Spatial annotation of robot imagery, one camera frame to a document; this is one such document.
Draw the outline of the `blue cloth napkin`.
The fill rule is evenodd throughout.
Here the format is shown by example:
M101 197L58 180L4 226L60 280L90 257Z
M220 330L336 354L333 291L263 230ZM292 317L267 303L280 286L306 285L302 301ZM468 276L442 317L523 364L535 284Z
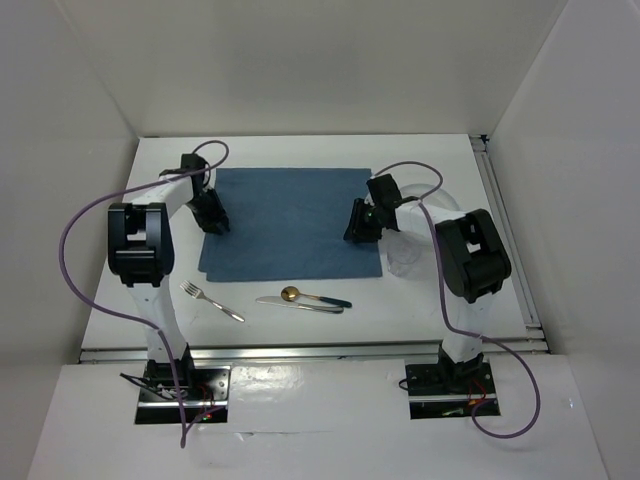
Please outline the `blue cloth napkin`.
M203 240L198 269L212 283L378 278L377 243L344 241L367 168L218 169L214 190L230 220Z

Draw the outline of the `clear glass bowl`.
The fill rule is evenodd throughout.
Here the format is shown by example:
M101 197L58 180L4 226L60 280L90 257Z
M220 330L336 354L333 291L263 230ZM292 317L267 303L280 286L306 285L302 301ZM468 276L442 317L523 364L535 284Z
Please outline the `clear glass bowl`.
M422 209L418 205L419 198L433 190L433 184L414 183L399 188L402 200L410 199L395 210L397 231L420 245L433 245L431 231ZM435 225L456 220L464 216L457 201L442 187L430 193L422 200L429 216Z

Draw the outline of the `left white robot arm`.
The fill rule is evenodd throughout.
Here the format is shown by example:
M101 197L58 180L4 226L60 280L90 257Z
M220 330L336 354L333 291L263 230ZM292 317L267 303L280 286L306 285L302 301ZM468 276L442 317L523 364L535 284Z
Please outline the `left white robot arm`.
M175 265L170 219L187 207L201 231L222 235L230 222L208 185L209 164L196 153L181 156L180 167L165 170L154 186L129 203L113 203L107 215L108 266L127 288L146 321L145 374L176 399L196 390L190 347L180 331L169 276Z

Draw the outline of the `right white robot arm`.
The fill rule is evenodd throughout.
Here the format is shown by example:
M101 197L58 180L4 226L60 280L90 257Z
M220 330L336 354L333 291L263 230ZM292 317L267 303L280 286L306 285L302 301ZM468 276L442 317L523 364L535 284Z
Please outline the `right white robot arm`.
M430 206L406 197L391 175L367 181L369 198L354 201L344 240L373 243L385 230L411 234L434 247L440 306L447 333L438 349L435 382L460 391L478 373L495 296L511 262L491 214Z

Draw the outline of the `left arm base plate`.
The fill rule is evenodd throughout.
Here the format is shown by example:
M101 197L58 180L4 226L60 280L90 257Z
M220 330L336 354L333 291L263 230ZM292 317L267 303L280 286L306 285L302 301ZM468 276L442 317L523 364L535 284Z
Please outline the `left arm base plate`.
M119 376L138 390L136 425L179 424L178 393L171 382L152 380L147 374ZM216 366L192 372L192 385L181 385L187 424L222 424L228 421L231 367Z

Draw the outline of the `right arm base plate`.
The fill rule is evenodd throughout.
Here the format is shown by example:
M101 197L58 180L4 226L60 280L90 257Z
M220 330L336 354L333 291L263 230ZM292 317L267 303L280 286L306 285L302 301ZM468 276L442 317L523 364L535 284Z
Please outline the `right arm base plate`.
M470 377L446 383L435 364L408 364L398 387L407 393L412 420L500 416L491 366L484 362Z

